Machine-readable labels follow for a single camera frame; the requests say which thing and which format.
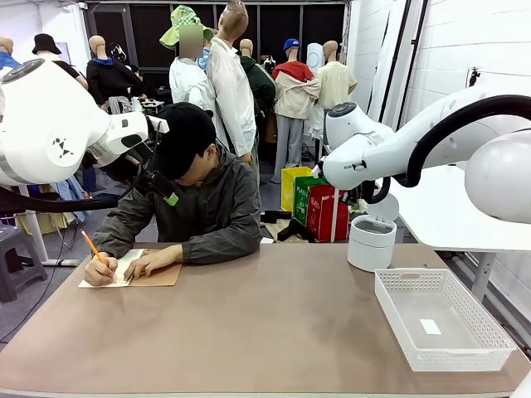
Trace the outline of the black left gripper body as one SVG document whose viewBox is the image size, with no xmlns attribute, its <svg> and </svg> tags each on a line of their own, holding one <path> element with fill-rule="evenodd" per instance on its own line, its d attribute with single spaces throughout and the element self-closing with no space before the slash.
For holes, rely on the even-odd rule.
<svg viewBox="0 0 531 398">
<path fill-rule="evenodd" d="M 129 185 L 149 185 L 154 174 L 150 170 L 154 146 L 141 143 L 105 167 L 105 174 L 114 181 Z"/>
</svg>

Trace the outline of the person's left hand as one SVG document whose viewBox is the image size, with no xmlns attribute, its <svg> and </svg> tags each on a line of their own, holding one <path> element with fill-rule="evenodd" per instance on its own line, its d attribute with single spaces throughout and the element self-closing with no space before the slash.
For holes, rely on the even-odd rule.
<svg viewBox="0 0 531 398">
<path fill-rule="evenodd" d="M 162 250 L 148 250 L 140 258 L 133 260 L 124 272 L 125 279 L 150 277 L 156 269 L 161 269 L 183 261 L 183 247 L 171 245 Z"/>
</svg>

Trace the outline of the person's right hand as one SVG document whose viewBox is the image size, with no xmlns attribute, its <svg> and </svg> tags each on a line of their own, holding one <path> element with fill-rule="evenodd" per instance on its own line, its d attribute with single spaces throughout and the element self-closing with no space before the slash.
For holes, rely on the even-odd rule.
<svg viewBox="0 0 531 398">
<path fill-rule="evenodd" d="M 118 260 L 105 252 L 94 255 L 84 269 L 84 281 L 91 286 L 105 286 L 114 282 Z"/>
</svg>

